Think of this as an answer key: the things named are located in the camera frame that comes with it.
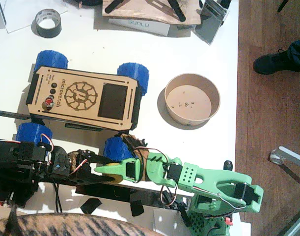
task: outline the blue jeans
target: blue jeans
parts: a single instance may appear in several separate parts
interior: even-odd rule
[[[291,61],[300,66],[300,40],[289,46],[287,55]]]

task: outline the wooden floor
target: wooden floor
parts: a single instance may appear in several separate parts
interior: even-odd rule
[[[300,39],[300,0],[239,0],[236,171],[264,188],[261,211],[242,213],[252,236],[283,235],[300,215],[300,167],[268,161],[278,146],[300,154],[300,73],[264,76],[252,69],[264,54],[287,50]]]

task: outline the brindle dog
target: brindle dog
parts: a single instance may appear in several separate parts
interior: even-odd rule
[[[160,236],[127,222],[73,213],[16,215],[0,220],[0,236]]]

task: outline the sneaker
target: sneaker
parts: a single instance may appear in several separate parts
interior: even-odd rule
[[[253,69],[259,74],[271,75],[280,70],[300,71],[300,66],[289,60],[287,51],[279,49],[276,54],[267,54],[255,60]]]

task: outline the green robotic arm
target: green robotic arm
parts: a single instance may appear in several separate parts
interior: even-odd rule
[[[94,171],[140,180],[140,159],[129,158],[117,166],[97,167]],[[193,192],[187,212],[191,235],[228,236],[225,217],[235,212],[259,212],[263,189],[251,185],[251,177],[228,170],[206,170],[197,165],[170,159],[163,153],[149,153],[145,164],[146,179],[157,185]]]

